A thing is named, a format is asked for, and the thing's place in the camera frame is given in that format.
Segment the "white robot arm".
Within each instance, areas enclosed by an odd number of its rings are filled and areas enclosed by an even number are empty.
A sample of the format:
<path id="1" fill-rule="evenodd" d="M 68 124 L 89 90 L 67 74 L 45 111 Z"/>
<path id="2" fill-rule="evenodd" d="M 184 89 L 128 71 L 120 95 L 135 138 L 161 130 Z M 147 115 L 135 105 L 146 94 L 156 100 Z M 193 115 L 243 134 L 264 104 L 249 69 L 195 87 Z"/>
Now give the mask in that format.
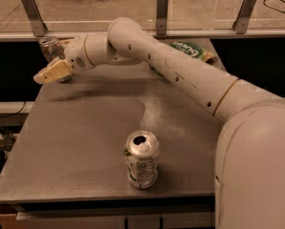
<path id="1" fill-rule="evenodd" d="M 145 61 L 216 117 L 215 228 L 285 229 L 285 99 L 159 42 L 130 18 L 73 39 L 39 84 L 98 65 Z"/>

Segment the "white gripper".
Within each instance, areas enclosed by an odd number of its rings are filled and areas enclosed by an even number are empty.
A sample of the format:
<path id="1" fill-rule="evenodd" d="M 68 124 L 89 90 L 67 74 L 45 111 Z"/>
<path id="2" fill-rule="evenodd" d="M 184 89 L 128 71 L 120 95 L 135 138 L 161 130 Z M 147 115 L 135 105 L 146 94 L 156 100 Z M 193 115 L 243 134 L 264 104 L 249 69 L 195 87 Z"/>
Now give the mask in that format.
<path id="1" fill-rule="evenodd" d="M 95 67 L 91 57 L 92 38 L 90 36 L 62 39 L 60 43 L 64 46 L 67 45 L 64 54 L 70 63 L 66 59 L 55 57 L 33 77 L 36 83 L 46 84 L 71 75 L 71 65 L 81 71 Z"/>

